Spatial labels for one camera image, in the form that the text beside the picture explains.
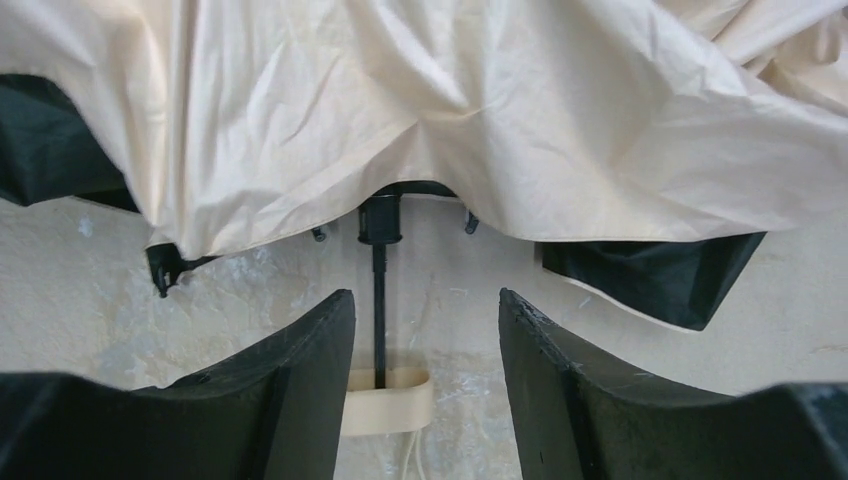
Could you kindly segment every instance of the white wire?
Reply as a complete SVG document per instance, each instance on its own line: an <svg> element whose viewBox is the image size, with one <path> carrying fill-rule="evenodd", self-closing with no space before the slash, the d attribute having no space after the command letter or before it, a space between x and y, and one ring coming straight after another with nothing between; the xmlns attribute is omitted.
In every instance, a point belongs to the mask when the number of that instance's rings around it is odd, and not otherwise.
<svg viewBox="0 0 848 480"><path fill-rule="evenodd" d="M400 480L406 480L406 471L409 468L409 457L415 449L415 466L418 467L418 478L427 480L424 476L424 467L421 465L421 430L410 432L407 437L406 448L403 452L403 467L400 470Z"/></svg>
<svg viewBox="0 0 848 480"><path fill-rule="evenodd" d="M422 430L415 432L415 466L418 467L419 480L427 480L424 476L424 466L421 464L421 434Z"/></svg>

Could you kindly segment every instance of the black mount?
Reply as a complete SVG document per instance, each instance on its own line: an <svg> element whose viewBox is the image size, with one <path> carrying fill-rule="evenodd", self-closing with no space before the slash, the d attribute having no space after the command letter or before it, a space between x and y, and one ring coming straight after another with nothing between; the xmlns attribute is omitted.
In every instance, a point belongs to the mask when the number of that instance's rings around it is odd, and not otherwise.
<svg viewBox="0 0 848 480"><path fill-rule="evenodd" d="M453 193L453 191L437 182L394 183L386 188L383 188L382 190L371 196L371 198L369 198L359 209L359 241L375 247L373 253L373 255L375 255L375 262L379 260L379 258L385 258L386 245L390 245L392 243L397 243L400 241L400 204L397 203L396 212L393 210L395 207L391 206L390 204L392 204L392 202L395 202L395 198L397 202L399 202L400 197L404 194L434 195L438 197L456 197L456 194ZM364 214L363 212L367 212L368 215L367 229L364 232L364 235L362 230L362 215ZM388 213L391 213L392 215L396 214L397 216L385 217L384 215ZM479 224L480 221L477 219L477 217L473 213L471 213L471 211L466 210L464 227L465 233L469 235L474 234ZM388 229L389 233L395 232L397 235L397 241L389 242L390 237L386 236L388 235L388 233L381 231L381 229ZM323 242L327 239L327 232L322 227L316 227L311 229L311 233L312 238L314 238L316 242ZM380 252L380 248L376 248L379 247L379 244L382 244L382 253ZM147 262L150 266L150 276L161 298L165 298L168 296L168 289L170 289L174 285L177 285L177 280L184 272L194 270L195 268L201 265L205 265L211 262L212 260L215 260L216 258L218 257L202 257L198 260L185 260L180 255L179 250L173 243L154 245L147 249ZM381 265L383 266L375 267L377 269L374 270L375 294L377 293L376 289L378 288L379 282L377 277L382 275L382 278L385 279L385 263L385 260L382 260ZM382 268L382 274L380 274L380 272L378 271L379 268Z"/></svg>

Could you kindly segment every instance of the wrinkled cloth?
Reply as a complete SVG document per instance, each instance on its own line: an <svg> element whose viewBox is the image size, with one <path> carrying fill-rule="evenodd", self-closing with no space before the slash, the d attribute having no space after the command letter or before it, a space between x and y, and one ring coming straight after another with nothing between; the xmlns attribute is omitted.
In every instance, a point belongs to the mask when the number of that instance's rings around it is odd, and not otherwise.
<svg viewBox="0 0 848 480"><path fill-rule="evenodd" d="M405 180L518 238L688 242L845 205L846 4L0 0L0 73L55 82L187 258Z"/></svg>

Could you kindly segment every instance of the black metal rod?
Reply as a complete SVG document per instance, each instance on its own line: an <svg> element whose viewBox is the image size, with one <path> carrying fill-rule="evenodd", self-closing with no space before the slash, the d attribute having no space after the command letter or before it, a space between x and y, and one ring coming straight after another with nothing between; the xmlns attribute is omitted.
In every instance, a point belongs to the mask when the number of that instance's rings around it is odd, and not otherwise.
<svg viewBox="0 0 848 480"><path fill-rule="evenodd" d="M386 246L374 245L374 387L386 388Z"/></svg>

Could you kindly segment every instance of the beige strap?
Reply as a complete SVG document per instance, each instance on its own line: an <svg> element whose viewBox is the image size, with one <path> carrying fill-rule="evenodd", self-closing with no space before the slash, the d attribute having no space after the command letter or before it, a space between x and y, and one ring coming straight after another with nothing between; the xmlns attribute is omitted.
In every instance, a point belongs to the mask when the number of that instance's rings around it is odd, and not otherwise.
<svg viewBox="0 0 848 480"><path fill-rule="evenodd" d="M421 368L386 372L386 388L374 389L374 370L351 370L342 436L413 432L433 419L433 381Z"/></svg>

